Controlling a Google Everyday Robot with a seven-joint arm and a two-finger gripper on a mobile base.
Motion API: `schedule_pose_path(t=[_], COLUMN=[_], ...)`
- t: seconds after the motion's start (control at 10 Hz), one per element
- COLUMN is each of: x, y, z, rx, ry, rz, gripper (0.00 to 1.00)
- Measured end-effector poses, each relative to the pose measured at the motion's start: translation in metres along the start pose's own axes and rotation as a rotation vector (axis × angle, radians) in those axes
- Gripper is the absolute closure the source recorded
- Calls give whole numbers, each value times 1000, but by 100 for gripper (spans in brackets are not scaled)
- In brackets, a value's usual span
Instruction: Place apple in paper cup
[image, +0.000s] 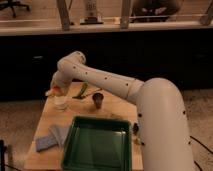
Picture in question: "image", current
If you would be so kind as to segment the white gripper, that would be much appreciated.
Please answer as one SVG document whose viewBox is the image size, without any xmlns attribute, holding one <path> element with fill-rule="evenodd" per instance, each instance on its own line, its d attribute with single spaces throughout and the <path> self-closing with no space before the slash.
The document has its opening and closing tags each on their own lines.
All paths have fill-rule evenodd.
<svg viewBox="0 0 213 171">
<path fill-rule="evenodd" d="M 50 83 L 50 90 L 54 87 L 60 88 L 60 94 L 53 96 L 65 96 L 68 93 L 69 86 L 72 82 L 72 79 L 65 74 L 61 73 L 60 71 L 56 71 L 53 74 L 51 83 Z"/>
</svg>

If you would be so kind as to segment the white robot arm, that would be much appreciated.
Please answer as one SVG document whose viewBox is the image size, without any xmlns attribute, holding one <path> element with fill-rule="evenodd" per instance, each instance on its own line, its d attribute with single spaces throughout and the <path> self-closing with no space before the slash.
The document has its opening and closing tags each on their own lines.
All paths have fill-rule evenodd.
<svg viewBox="0 0 213 171">
<path fill-rule="evenodd" d="M 141 81 L 88 67 L 80 51 L 57 62 L 51 85 L 66 93 L 74 79 L 136 106 L 144 171 L 195 171 L 187 112 L 174 83 L 165 78 Z"/>
</svg>

